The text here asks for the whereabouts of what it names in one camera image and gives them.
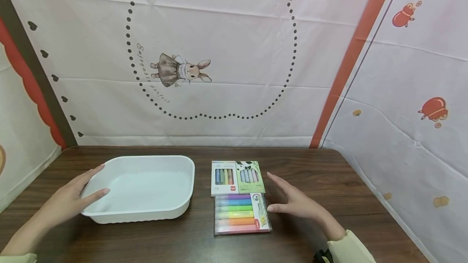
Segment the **red cartoon character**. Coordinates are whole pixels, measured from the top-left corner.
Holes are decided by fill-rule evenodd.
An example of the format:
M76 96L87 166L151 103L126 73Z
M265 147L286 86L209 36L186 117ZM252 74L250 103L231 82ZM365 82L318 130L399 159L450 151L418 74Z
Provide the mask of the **red cartoon character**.
M423 4L423 2L418 1L416 3L416 7L420 7L421 4ZM396 27L402 27L402 26L407 27L408 23L410 21L414 20L414 17L412 17L412 16L413 16L415 10L416 10L416 8L413 7L412 3L407 4L405 7L403 7L402 11L399 11L393 17L393 19L392 19L393 25L396 26Z
M427 117L429 120L437 122L447 119L449 111L445 107L445 100L443 98L433 97L422 106L422 110L419 110L418 113L424 114L421 120ZM441 124L437 122L435 127L440 128Z

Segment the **wooden table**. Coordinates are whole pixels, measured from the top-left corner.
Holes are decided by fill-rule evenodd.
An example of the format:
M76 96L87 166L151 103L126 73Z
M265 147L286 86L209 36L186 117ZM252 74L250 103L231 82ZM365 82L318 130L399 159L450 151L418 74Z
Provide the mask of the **wooden table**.
M175 220L98 225L78 216L40 244L39 262L307 262L325 246L310 221L271 214L272 233L213 237L210 167L213 160L259 161L264 177L283 177L327 208L369 248L378 263L424 262L418 248L351 166L330 149L206 147L73 147L0 214L0 248L55 190L89 168L121 155L186 155L195 163L190 207ZM276 199L265 179L267 202Z

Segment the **white plastic tray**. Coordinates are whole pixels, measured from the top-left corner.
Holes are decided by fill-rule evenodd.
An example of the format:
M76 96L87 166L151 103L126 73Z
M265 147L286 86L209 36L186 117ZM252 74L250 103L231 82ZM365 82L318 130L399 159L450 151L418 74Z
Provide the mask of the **white plastic tray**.
M121 156L106 162L81 194L110 192L81 214L96 223L165 220L181 216L193 192L195 165L182 155Z

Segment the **rabbit in dress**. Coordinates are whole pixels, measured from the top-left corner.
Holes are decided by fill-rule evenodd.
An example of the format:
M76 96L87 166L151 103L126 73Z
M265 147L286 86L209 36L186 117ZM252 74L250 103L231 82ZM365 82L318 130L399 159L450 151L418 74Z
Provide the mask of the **rabbit in dress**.
M191 81L200 78L204 82L211 82L211 78L205 73L200 73L200 70L209 66L211 60L200 61L197 65L188 63L181 56L167 56L162 53L159 57L159 62L151 63L151 68L157 69L157 73L152 73L152 78L161 79L165 87L170 87L175 84L176 87L181 86L185 80Z

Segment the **cream sleeve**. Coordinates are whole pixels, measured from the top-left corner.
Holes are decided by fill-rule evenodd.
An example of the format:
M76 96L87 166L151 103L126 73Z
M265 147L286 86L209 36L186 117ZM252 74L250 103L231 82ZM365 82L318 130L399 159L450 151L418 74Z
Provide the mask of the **cream sleeve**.
M328 242L333 263L375 263L374 257L350 230L339 241Z
M0 263L36 263L36 254L26 254L24 256L0 256Z

